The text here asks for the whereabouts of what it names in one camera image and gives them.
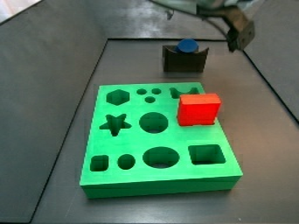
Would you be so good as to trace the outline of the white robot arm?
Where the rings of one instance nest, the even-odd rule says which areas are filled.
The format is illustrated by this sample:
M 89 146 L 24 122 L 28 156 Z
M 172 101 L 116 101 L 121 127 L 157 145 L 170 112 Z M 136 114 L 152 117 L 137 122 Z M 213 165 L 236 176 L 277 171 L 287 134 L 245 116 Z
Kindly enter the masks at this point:
M 265 0 L 149 0 L 154 4 L 160 4 L 166 9 L 181 11 L 192 15 L 196 10 L 221 10 L 229 6 L 237 6 L 243 11 L 251 9 L 256 4 L 261 4 Z

